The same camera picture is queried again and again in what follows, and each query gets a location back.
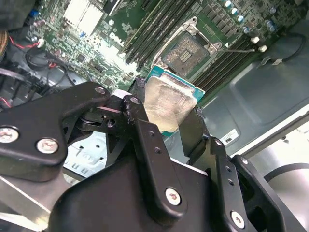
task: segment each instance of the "silver screw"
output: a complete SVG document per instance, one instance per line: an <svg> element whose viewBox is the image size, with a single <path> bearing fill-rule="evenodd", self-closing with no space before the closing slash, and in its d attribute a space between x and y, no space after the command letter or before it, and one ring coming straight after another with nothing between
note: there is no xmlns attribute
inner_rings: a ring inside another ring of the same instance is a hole
<svg viewBox="0 0 309 232"><path fill-rule="evenodd" d="M272 15L277 11L277 9L275 7L270 8L269 13L271 13Z"/></svg>
<svg viewBox="0 0 309 232"><path fill-rule="evenodd" d="M217 145L222 146L222 143L221 143L221 141L219 139L215 139L215 141L216 141Z"/></svg>
<svg viewBox="0 0 309 232"><path fill-rule="evenodd" d="M131 100L131 102L133 102L136 105L140 104L140 101L137 98L131 97L130 100Z"/></svg>
<svg viewBox="0 0 309 232"><path fill-rule="evenodd" d="M18 139L19 133L13 128L0 128L0 143L11 143Z"/></svg>
<svg viewBox="0 0 309 232"><path fill-rule="evenodd" d="M58 150L58 143L53 139L41 139L37 143L37 149L44 154L53 154Z"/></svg>
<svg viewBox="0 0 309 232"><path fill-rule="evenodd" d="M241 229L245 228L245 221L243 220L242 216L239 213L231 211L231 218L235 223L235 225L237 225L239 228Z"/></svg>
<svg viewBox="0 0 309 232"><path fill-rule="evenodd" d="M95 91L100 93L100 94L104 94L105 93L105 90L102 87L100 87L100 86L96 87Z"/></svg>
<svg viewBox="0 0 309 232"><path fill-rule="evenodd" d="M240 159L244 164L248 164L248 161L245 158L241 157Z"/></svg>
<svg viewBox="0 0 309 232"><path fill-rule="evenodd" d="M179 205L181 198L179 193L172 189L172 188L168 188L165 190L165 196L167 198L167 200L169 201L169 203L171 203L172 205Z"/></svg>

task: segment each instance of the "ram slot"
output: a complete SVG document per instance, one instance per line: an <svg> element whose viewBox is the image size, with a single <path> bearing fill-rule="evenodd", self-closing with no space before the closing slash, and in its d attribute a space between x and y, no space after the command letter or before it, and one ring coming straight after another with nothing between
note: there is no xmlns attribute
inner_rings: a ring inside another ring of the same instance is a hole
<svg viewBox="0 0 309 232"><path fill-rule="evenodd" d="M182 4L184 0L177 0L177 1L170 1L168 7L166 8L166 11L163 15L162 18L159 19L159 21L154 23L154 26L152 27L152 30L148 33L147 35L143 36L143 41L142 43L137 44L136 49L134 49L130 55L129 55L129 60L135 61L136 58L140 56L140 54L143 54L145 51L145 48L148 47L151 42L158 36L160 33L160 30L167 24L169 23L170 19L173 18L173 16L176 14L177 11L174 9L177 9L179 5Z"/></svg>
<svg viewBox="0 0 309 232"><path fill-rule="evenodd" d="M147 7L149 6L149 5L151 5L151 3L153 2L154 0L144 0L144 2L142 3L142 5L141 5L141 8L143 9L143 10L147 10Z"/></svg>
<svg viewBox="0 0 309 232"><path fill-rule="evenodd" d="M241 40L230 49L248 50L253 47L254 45L248 38L242 37ZM211 64L211 67L193 84L204 90L205 95L209 95L221 84L227 82L229 77L235 73L244 62L253 59L255 56L257 56L256 53L227 52Z"/></svg>
<svg viewBox="0 0 309 232"><path fill-rule="evenodd" d="M248 38L243 35L241 36L229 49L240 50L245 47L248 42ZM215 62L211 63L209 67L200 75L200 77L195 80L192 84L195 86L201 86L202 83L205 83L207 76L213 73L215 70L218 70L225 62L228 62L236 53L226 52L223 53L220 57L216 59Z"/></svg>
<svg viewBox="0 0 309 232"><path fill-rule="evenodd" d="M154 28L155 23L163 17L162 13L169 9L168 6L171 3L172 3L171 1L167 2L167 0L161 0L157 4L157 6L149 14L149 16L145 19L143 24L140 26L140 28L134 34L134 36L127 43L127 46L124 47L123 52L129 54L129 53L132 52L132 49L134 49L134 47L136 47L136 45L142 43L142 40L145 39L145 35L148 32L150 32L150 30L152 30Z"/></svg>
<svg viewBox="0 0 309 232"><path fill-rule="evenodd" d="M192 7L196 0L187 0L181 7L181 9L174 15L173 19L160 31L159 35L156 36L155 40L148 45L146 52L144 51L142 56L139 57L139 67L140 70L145 62L155 55L158 51L164 39L175 29L177 24L181 21L182 16Z"/></svg>

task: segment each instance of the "motherboard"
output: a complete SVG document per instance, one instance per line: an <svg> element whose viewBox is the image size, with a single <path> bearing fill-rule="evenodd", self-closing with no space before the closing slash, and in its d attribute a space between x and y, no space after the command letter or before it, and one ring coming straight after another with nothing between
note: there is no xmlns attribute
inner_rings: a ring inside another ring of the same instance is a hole
<svg viewBox="0 0 309 232"><path fill-rule="evenodd" d="M45 0L28 38L110 90L156 65L209 99L307 10L293 0Z"/></svg>

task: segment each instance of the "metal sheet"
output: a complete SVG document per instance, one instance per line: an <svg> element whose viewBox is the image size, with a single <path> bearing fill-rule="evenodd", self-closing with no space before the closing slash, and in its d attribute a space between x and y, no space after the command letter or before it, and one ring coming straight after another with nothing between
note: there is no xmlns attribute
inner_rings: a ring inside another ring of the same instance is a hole
<svg viewBox="0 0 309 232"><path fill-rule="evenodd" d="M308 36L308 21L293 31ZM281 38L266 55L287 57L295 52L297 38ZM278 66L251 64L224 87L203 109L210 133L218 138L236 129L239 137L227 145L232 155L309 104L307 77L309 44L294 59Z"/></svg>

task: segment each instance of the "label sticker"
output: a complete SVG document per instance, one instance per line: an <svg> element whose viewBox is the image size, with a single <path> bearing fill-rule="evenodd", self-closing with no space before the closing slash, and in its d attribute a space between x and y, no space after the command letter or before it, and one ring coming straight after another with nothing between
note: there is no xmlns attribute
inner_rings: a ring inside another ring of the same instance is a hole
<svg viewBox="0 0 309 232"><path fill-rule="evenodd" d="M220 140L224 144L224 146L226 146L232 141L234 141L235 139L237 139L238 137L239 135L237 133L237 130L233 129L228 134L226 134L224 137L222 137Z"/></svg>

